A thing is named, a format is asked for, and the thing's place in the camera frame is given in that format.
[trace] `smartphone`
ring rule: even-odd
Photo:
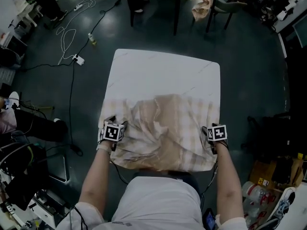
[[[215,230],[215,215],[211,208],[208,208],[203,214],[202,223],[206,230]]]

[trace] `cardboard box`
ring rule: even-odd
[[[276,182],[272,181],[277,161],[271,161],[270,164],[256,161],[249,176],[249,180],[267,189],[285,189],[290,186],[298,187],[304,177],[302,168],[303,162],[304,161],[300,159],[293,159],[289,184],[277,185]]]

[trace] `white plug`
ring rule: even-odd
[[[82,66],[84,64],[84,59],[81,58],[80,56],[78,55],[74,55],[72,60],[74,60],[75,62],[77,62],[80,66]]]
[[[77,10],[79,10],[80,8],[83,7],[83,4],[79,4],[77,5],[77,7],[75,7],[73,10],[76,12]]]

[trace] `forearm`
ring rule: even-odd
[[[228,149],[216,144],[218,172],[217,172],[217,211],[220,222],[243,217],[241,183],[232,163]]]
[[[110,155],[98,149],[92,166],[84,180],[79,202],[95,206],[103,215],[106,206]]]

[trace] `plaid fabric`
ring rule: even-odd
[[[124,138],[111,159],[128,169],[150,168],[196,172],[210,170],[216,160],[201,132],[202,126],[219,123],[219,107],[212,102],[177,94],[153,100],[104,100],[98,127],[116,116],[128,121]]]

